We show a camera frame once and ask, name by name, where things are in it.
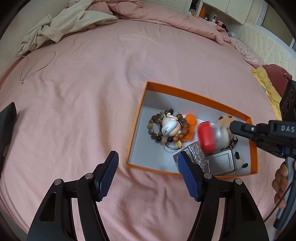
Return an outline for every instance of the yellow blanket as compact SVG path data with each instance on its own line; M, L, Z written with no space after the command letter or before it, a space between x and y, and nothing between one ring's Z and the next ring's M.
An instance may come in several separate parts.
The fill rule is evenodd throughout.
M281 96L276 91L274 86L272 85L267 72L263 67L259 67L256 70L251 69L251 72L258 80L259 84L262 86L265 93L268 95L271 101L272 108L274 110L274 113L276 115L276 118L278 121L281 121L281 111L279 108L279 103L281 101Z

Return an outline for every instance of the string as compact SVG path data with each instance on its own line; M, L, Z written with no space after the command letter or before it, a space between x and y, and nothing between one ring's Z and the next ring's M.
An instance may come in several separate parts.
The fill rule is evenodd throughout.
M29 72L35 67L35 65L39 62L39 60L40 60L41 57L46 56L46 55L48 55L48 54L50 54L50 53L54 53L54 56L52 57L52 59L50 60L50 62L49 62L47 65L45 65L44 67L42 67L42 68L40 68L40 69L34 71L33 73L28 74L28 73L29 73ZM37 74L37 72L38 72L39 70L42 70L42 69L44 69L45 67L47 67L47 66L52 62L52 60L54 59L55 55L56 55L56 51L53 51L53 50L47 51L47 52L45 52L44 54L42 54L42 55L41 55L41 56L35 61L35 63L32 65L32 67L28 70L28 72L25 74L25 76L24 76L23 78L22 78L22 74L23 74L23 72L24 72L25 67L27 66L27 63L28 63L28 61L29 61L29 58L28 58L27 56L18 55L18 56L21 56L21 57L26 58L26 62L25 62L25 64L24 64L24 67L23 67L22 72L21 72L21 74L20 74L20 82L23 84L25 79L27 79L27 78L29 78L29 77L31 77L31 76Z

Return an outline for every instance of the wall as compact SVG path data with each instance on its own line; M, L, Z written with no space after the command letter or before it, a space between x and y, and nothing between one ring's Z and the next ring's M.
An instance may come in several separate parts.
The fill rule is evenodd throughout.
M253 0L246 22L255 25L258 21L264 0Z
M17 56L25 34L47 14L57 16L69 0L31 0L24 6L0 39L0 75Z

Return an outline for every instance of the beige cloth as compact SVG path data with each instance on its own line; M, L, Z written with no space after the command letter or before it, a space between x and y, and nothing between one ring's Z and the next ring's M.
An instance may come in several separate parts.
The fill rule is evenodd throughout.
M18 54L23 55L27 51L33 51L49 39L57 43L63 35L77 32L90 24L104 25L117 20L115 16L103 12L86 11L93 1L82 0L62 10L55 18L47 15L25 35L20 43Z

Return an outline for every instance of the metal tin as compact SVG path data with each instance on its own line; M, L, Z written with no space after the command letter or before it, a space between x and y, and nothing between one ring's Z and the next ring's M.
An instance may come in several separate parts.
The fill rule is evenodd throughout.
M206 156L209 162L209 173L214 176L235 171L232 149L225 149Z

